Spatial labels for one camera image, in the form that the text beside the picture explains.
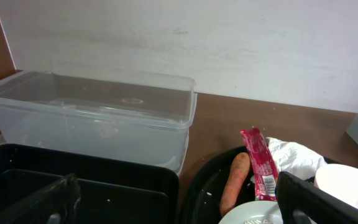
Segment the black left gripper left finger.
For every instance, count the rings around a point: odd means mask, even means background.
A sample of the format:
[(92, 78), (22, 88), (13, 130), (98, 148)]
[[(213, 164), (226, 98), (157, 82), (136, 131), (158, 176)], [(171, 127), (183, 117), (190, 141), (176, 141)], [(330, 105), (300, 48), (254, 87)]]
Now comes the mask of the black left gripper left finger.
[(0, 211), (0, 223), (75, 223), (81, 200), (75, 174), (68, 174)]

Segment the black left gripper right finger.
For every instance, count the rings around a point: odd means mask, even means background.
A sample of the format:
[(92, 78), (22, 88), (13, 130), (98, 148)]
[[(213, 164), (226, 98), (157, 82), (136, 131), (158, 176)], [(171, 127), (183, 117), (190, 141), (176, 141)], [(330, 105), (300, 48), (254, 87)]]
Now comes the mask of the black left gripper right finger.
[(275, 193), (284, 224), (358, 224), (358, 209), (288, 172), (279, 173)]

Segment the pink bowl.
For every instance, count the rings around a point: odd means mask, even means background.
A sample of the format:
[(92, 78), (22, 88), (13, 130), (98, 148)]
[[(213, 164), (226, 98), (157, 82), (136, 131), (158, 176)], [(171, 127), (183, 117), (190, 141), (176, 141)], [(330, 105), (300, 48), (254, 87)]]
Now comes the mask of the pink bowl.
[(328, 164), (316, 171), (314, 186), (358, 209), (358, 169)]

